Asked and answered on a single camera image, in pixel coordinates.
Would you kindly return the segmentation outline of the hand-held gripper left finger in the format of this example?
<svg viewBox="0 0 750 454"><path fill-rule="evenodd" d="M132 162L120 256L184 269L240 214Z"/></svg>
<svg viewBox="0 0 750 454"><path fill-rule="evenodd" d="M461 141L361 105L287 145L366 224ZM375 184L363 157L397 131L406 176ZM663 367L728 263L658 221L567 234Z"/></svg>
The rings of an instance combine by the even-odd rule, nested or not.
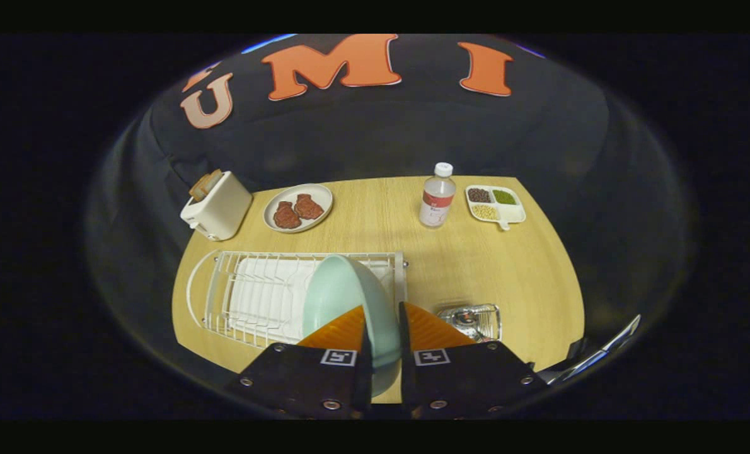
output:
<svg viewBox="0 0 750 454"><path fill-rule="evenodd" d="M283 419L360 419L371 407L372 363L358 306L297 344L272 343L224 390Z"/></svg>

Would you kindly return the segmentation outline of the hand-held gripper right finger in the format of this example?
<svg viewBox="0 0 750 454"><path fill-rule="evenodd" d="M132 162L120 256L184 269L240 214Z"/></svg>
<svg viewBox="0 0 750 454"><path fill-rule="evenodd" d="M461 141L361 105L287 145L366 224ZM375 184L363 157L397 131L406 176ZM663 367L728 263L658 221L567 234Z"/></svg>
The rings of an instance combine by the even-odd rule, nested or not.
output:
<svg viewBox="0 0 750 454"><path fill-rule="evenodd" d="M415 349L409 304L399 303L401 399L413 420L495 419L516 413L549 385L498 341Z"/></svg>

